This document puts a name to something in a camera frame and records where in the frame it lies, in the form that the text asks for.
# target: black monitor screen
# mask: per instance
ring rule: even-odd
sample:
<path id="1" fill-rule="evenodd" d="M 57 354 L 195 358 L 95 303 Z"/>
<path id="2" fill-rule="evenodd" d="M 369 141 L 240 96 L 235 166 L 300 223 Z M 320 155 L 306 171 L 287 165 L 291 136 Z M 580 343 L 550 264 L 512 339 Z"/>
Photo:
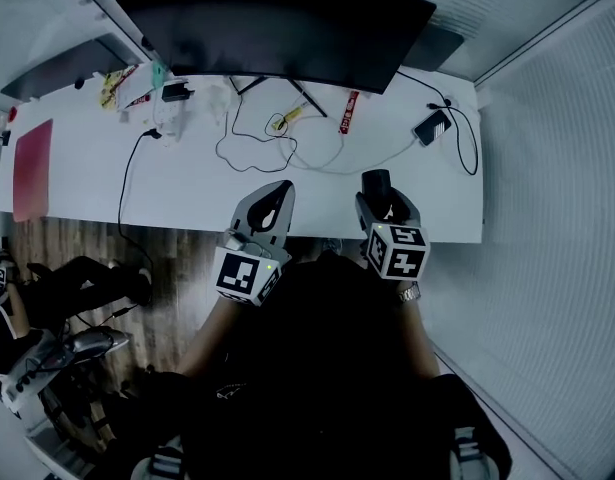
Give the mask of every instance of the black monitor screen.
<path id="1" fill-rule="evenodd" d="M 118 0 L 177 76 L 278 76 L 383 93 L 424 0 Z"/>

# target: monitor stand leg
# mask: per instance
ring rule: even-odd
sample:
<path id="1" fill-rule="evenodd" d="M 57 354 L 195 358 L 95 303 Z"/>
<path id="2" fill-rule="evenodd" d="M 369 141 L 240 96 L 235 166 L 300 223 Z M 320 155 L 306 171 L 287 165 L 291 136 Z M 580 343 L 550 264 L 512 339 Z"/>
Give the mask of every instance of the monitor stand leg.
<path id="1" fill-rule="evenodd" d="M 259 76 L 258 78 L 256 78 L 256 80 L 250 83 L 247 87 L 244 87 L 243 89 L 240 89 L 240 90 L 236 90 L 236 92 L 238 93 L 238 96 L 242 96 L 249 89 L 253 89 L 258 84 L 262 84 L 265 80 L 267 80 L 266 76 Z M 300 94 L 302 94 L 305 97 L 305 99 L 314 106 L 316 110 L 318 110 L 321 116 L 327 117 L 327 114 L 325 114 L 325 111 L 318 106 L 318 103 L 316 103 L 309 94 L 307 94 L 307 91 L 305 89 L 303 89 L 300 85 L 298 85 L 298 83 L 295 80 L 292 80 L 291 78 L 288 78 L 287 81 L 294 87 L 294 89 L 296 89 Z"/>

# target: red mouse pad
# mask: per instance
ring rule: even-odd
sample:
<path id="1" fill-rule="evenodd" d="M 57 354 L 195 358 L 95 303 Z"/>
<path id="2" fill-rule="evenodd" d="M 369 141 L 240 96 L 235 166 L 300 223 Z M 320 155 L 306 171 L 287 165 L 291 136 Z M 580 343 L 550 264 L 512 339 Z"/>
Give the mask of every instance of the red mouse pad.
<path id="1" fill-rule="evenodd" d="M 49 149 L 53 119 L 16 142 L 14 159 L 14 222 L 47 215 L 49 210 Z"/>

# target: smartphone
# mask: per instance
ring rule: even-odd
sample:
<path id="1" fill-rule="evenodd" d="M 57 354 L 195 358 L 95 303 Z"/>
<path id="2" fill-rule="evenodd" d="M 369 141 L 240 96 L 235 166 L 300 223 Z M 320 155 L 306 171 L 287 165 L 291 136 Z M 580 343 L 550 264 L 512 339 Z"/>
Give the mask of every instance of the smartphone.
<path id="1" fill-rule="evenodd" d="M 420 139 L 423 146 L 429 146 L 449 128 L 451 128 L 451 121 L 442 110 L 436 110 L 422 123 L 412 128 L 411 133 Z"/>

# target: silver watch band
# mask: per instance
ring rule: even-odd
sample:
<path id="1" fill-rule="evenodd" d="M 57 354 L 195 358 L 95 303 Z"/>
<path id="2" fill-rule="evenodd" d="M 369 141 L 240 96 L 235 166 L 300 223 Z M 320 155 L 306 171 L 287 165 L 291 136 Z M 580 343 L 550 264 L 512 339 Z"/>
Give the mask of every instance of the silver watch band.
<path id="1" fill-rule="evenodd" d="M 420 288 L 418 288 L 418 283 L 414 281 L 409 288 L 398 294 L 398 298 L 400 299 L 400 302 L 420 299 Z"/>

